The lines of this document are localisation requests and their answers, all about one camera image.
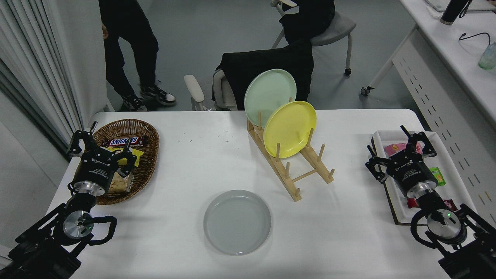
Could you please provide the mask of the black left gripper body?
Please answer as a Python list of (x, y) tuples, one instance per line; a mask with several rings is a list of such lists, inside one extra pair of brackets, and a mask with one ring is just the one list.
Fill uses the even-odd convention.
[(84, 183), (92, 183), (103, 189), (109, 189), (118, 167), (117, 161), (111, 158), (85, 154), (74, 176), (74, 188), (78, 189)]

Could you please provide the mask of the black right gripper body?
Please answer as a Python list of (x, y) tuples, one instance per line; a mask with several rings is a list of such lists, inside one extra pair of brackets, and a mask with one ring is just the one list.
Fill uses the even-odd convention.
[(437, 179), (422, 158), (399, 157), (387, 166), (387, 173), (404, 196), (422, 196), (437, 187)]

